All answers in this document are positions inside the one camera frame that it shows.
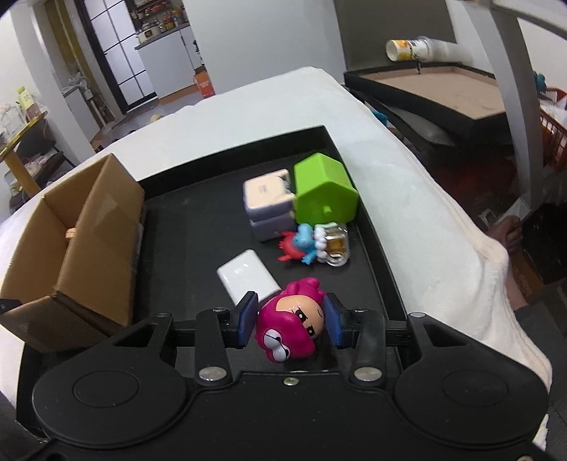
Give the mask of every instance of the white tablecloth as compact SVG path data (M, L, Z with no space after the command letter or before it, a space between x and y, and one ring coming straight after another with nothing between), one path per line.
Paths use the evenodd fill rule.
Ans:
M524 363L549 387L549 363L509 307L504 248L482 234L413 154L322 70L298 69L184 107L94 158L113 152L140 180L236 145L317 125L326 126L346 163L407 311L426 312ZM0 280L36 202L0 227ZM0 391L14 402L17 374L12 373L22 346L6 332L0 342Z

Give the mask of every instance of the blue toy figure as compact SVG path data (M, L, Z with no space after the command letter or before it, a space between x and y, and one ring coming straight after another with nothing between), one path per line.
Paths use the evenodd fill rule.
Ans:
M301 260L304 264L311 264L317 259L317 248L315 248L315 239L313 238L313 227L303 223L297 227L297 234L293 237L293 245L300 251L305 253Z

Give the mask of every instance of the yellow table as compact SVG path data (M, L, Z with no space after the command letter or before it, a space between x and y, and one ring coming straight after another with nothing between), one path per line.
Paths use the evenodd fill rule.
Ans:
M20 144L23 136L39 121L43 120L46 115L47 112L43 112L41 115L28 122L28 124L6 144L6 147L0 151L0 162L6 162L6 165L10 171L14 173L15 178L18 180L23 190L26 191L30 197L36 195L41 190L41 187L34 181L32 175L28 172L14 149Z

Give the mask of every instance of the red toy crab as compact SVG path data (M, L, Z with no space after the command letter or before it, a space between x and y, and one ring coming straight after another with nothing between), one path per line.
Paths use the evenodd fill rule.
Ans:
M278 261L290 261L292 259L300 261L305 256L305 253L298 250L293 244L293 237L295 237L297 232L285 231L281 232L281 234L283 235L283 240L278 244L278 246L285 254L280 256Z

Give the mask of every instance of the glass door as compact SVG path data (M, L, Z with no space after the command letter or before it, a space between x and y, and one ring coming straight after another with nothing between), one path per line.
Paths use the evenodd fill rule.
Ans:
M155 97L124 0L75 0L81 22L123 113Z

